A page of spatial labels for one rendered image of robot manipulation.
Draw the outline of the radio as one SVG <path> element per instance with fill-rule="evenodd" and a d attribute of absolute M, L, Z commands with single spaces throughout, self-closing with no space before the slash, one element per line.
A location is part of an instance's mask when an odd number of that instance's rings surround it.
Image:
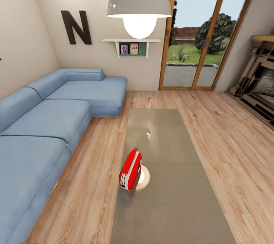
<path fill-rule="evenodd" d="M 133 149 L 127 156 L 127 160 L 119 174 L 119 182 L 122 188 L 132 190 L 142 164 L 142 155 L 138 149 Z"/>

